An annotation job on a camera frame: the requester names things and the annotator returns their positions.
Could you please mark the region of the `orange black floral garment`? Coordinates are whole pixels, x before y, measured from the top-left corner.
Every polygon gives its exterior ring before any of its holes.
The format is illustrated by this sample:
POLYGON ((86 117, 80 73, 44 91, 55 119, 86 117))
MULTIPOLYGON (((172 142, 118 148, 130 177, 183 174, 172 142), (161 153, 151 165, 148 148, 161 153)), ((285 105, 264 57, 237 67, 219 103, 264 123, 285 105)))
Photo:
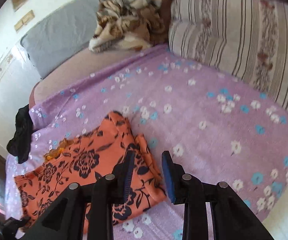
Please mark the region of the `orange black floral garment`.
POLYGON ((80 137, 63 139, 35 170, 14 178, 20 191, 27 231, 70 183, 87 185, 111 173, 128 151, 135 153, 129 196, 114 205, 113 224, 123 223, 166 198, 162 177, 143 134, 133 135, 129 120, 110 112, 100 126, 80 137))

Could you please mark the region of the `black cloth on bed edge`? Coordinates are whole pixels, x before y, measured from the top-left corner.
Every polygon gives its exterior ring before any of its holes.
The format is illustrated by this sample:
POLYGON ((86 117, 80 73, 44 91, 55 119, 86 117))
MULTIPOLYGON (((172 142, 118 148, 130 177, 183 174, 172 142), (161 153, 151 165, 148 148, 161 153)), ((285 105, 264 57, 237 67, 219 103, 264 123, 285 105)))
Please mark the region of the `black cloth on bed edge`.
POLYGON ((28 160, 32 141, 33 122, 29 114, 29 105, 20 108, 15 116, 15 133, 7 143, 9 154, 22 164, 28 160))

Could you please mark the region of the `purple floral bed sheet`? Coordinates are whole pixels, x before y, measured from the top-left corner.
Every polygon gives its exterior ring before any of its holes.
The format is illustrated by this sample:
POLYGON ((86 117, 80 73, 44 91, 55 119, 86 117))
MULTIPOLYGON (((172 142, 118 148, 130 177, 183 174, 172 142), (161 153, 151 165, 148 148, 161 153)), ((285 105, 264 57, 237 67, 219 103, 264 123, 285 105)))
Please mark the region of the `purple floral bed sheet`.
POLYGON ((28 160, 7 157, 5 215, 23 216, 14 178, 35 170, 63 139, 100 126, 110 112, 143 134, 162 177, 166 198, 114 225, 115 239, 181 239, 184 207, 167 197, 161 155, 168 151, 200 181, 225 181, 274 238, 288 223, 288 113, 265 93, 229 74, 156 46, 70 84, 29 108, 28 160))

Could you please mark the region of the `pink mattress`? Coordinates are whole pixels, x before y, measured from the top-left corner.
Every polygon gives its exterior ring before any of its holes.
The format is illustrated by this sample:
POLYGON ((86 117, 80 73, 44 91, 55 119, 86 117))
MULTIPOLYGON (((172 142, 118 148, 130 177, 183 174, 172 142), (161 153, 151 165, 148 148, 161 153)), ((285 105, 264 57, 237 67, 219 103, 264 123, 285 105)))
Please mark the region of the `pink mattress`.
POLYGON ((133 50, 109 50, 96 54, 88 48, 80 51, 34 86, 29 97, 30 108, 70 84, 107 66, 128 59, 136 53, 133 50))

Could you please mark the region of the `striped floral cushion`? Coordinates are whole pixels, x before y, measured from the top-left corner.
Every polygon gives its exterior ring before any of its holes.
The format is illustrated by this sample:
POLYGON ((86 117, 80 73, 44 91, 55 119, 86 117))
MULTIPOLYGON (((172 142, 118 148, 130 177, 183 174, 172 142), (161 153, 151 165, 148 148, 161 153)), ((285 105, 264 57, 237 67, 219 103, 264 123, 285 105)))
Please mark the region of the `striped floral cushion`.
POLYGON ((172 53, 229 73, 288 111, 288 4, 173 0, 172 53))

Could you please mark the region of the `grey pillow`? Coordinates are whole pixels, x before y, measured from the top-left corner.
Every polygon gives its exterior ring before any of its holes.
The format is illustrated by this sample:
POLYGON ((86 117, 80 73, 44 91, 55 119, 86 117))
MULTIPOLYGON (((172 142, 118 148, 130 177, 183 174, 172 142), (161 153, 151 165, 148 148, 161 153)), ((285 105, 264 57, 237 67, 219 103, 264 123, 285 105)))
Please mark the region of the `grey pillow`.
POLYGON ((73 0, 49 14, 21 38, 20 44, 41 78, 88 47, 97 26, 100 0, 73 0))

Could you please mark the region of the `brown white patterned blanket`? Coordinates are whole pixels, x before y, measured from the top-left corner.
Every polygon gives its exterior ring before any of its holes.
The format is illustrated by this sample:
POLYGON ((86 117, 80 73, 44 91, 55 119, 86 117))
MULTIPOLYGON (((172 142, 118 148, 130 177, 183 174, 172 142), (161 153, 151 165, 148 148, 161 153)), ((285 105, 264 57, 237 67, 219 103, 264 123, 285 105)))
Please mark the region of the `brown white patterned blanket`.
POLYGON ((99 0, 97 26, 89 41, 93 53, 144 50, 168 39, 166 0, 99 0))

